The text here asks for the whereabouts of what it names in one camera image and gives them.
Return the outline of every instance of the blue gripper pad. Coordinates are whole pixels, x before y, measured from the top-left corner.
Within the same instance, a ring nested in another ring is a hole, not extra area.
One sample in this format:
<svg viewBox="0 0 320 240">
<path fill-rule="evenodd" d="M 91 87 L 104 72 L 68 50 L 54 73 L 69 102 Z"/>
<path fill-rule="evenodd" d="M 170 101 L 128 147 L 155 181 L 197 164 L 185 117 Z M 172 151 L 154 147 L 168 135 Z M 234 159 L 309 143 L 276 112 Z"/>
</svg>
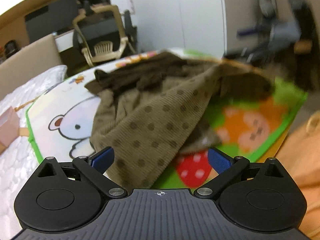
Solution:
<svg viewBox="0 0 320 240">
<path fill-rule="evenodd" d="M 94 154 L 89 158 L 91 162 L 89 165 L 94 167 L 101 174 L 105 173 L 105 171 L 112 165 L 115 160 L 115 152 L 113 148 L 106 147 L 98 153 Z"/>
<path fill-rule="evenodd" d="M 223 173 L 231 167 L 231 160 L 231 157 L 225 155 L 218 149 L 208 150 L 208 162 L 218 174 Z"/>
</svg>

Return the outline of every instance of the cartoon bear print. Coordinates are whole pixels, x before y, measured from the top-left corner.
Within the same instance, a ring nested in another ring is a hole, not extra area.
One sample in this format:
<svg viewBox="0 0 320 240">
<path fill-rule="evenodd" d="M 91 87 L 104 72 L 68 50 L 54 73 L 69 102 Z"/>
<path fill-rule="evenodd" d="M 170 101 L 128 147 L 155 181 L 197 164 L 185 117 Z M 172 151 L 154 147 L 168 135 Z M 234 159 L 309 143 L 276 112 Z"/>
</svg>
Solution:
<svg viewBox="0 0 320 240">
<path fill-rule="evenodd" d="M 225 123 L 217 128 L 223 143 L 236 143 L 246 153 L 259 148 L 282 123 L 287 107 L 275 105 L 270 97 L 260 103 L 257 110 L 244 110 L 239 107 L 224 108 Z"/>
<path fill-rule="evenodd" d="M 99 97 L 90 97 L 73 106 L 65 114 L 54 117 L 48 129 L 58 130 L 60 135 L 68 140 L 76 141 L 72 146 L 69 156 L 74 159 L 92 151 L 89 156 L 94 154 L 89 138 L 91 136 L 93 118 L 100 103 Z"/>
</svg>

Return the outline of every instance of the white cartoon bear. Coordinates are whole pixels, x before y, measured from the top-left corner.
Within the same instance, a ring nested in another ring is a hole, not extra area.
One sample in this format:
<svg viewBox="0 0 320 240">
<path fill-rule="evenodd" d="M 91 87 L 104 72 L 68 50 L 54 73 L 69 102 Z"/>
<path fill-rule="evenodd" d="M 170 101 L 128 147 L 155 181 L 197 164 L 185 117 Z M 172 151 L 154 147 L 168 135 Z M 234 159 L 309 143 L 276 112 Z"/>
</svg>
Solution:
<svg viewBox="0 0 320 240">
<path fill-rule="evenodd" d="M 72 159 L 81 155 L 90 156 L 94 153 L 89 138 L 99 103 L 99 97 L 87 98 L 73 106 L 65 114 L 57 115 L 49 124 L 50 131 L 58 130 L 64 138 L 77 141 L 69 152 Z"/>
</svg>

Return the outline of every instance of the metal screw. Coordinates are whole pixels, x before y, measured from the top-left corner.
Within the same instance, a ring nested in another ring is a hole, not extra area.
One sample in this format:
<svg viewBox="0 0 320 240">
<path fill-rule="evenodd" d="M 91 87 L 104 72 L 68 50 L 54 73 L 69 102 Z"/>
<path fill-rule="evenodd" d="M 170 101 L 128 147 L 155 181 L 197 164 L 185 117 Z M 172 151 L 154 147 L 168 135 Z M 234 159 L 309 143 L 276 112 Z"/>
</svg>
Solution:
<svg viewBox="0 0 320 240">
<path fill-rule="evenodd" d="M 210 194 L 212 194 L 212 189 L 208 188 L 208 187 L 201 187 L 197 190 L 198 194 L 202 195 L 202 196 L 208 196 Z"/>
<path fill-rule="evenodd" d="M 124 193 L 124 190 L 119 187 L 115 187 L 115 188 L 112 188 L 111 190 L 109 190 L 109 194 L 112 196 L 120 196 L 123 193 Z"/>
</svg>

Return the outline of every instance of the beige chair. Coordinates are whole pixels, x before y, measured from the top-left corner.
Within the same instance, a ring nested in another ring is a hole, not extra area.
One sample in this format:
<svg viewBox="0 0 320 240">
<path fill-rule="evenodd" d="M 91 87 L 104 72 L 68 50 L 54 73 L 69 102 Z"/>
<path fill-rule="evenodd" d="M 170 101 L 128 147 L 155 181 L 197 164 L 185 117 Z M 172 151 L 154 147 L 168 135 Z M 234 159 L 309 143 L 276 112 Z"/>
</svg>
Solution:
<svg viewBox="0 0 320 240">
<path fill-rule="evenodd" d="M 88 42 L 81 31 L 81 28 L 79 27 L 78 23 L 84 19 L 87 18 L 86 14 L 82 12 L 80 15 L 78 15 L 73 20 L 73 27 L 81 37 L 83 41 L 84 48 L 81 49 L 82 54 L 84 55 L 88 65 L 90 67 L 93 67 L 95 63 L 97 62 L 103 62 L 108 61 L 112 59 L 119 59 L 121 58 L 124 50 L 127 46 L 129 46 L 132 53 L 135 53 L 135 50 L 133 46 L 130 44 L 128 37 L 125 34 L 124 26 L 122 23 L 121 15 L 118 9 L 118 6 L 116 5 L 105 5 L 105 6 L 99 6 L 99 7 L 93 7 L 92 11 L 95 14 L 101 14 L 104 12 L 111 11 L 113 13 L 114 19 L 116 21 L 116 25 L 119 31 L 119 37 L 120 37 L 120 46 L 117 51 L 112 51 L 113 49 L 113 43 L 111 41 L 101 41 L 94 45 L 94 52 L 95 56 L 93 56 L 90 52 L 90 47 L 88 45 Z"/>
<path fill-rule="evenodd" d="M 22 48 L 0 64 L 0 101 L 31 78 L 61 64 L 52 34 Z"/>
</svg>

